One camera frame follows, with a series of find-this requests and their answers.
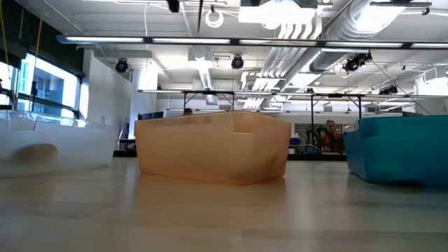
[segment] floor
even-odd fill
[[[368,184],[345,162],[216,185],[109,168],[0,177],[0,251],[448,251],[448,191]]]

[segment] white column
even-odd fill
[[[129,138],[133,139],[134,125],[138,114],[153,113],[157,94],[137,92],[137,90],[154,90],[158,84],[158,73],[154,69],[135,69],[132,74],[131,114],[129,117]]]

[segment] orange plastic bin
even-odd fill
[[[140,120],[135,132],[141,173],[246,185],[285,174],[291,124],[234,111]]]

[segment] plastic bin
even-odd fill
[[[365,118],[344,133],[349,169],[371,183],[448,187],[448,116]]]
[[[235,111],[136,122],[144,174],[252,184],[282,177],[291,124]]]
[[[118,128],[26,111],[0,111],[0,176],[59,172],[110,165]],[[16,162],[15,154],[44,145],[33,155],[53,151],[51,162]]]

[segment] person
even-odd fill
[[[193,114],[193,110],[191,109],[191,108],[186,108],[184,111],[183,111],[183,115],[184,116],[191,116]]]
[[[342,138],[341,133],[336,131],[336,123],[333,120],[327,120],[327,131],[324,132],[322,139],[322,151],[331,150],[331,138],[333,138],[333,148],[336,147],[336,141],[340,141]]]

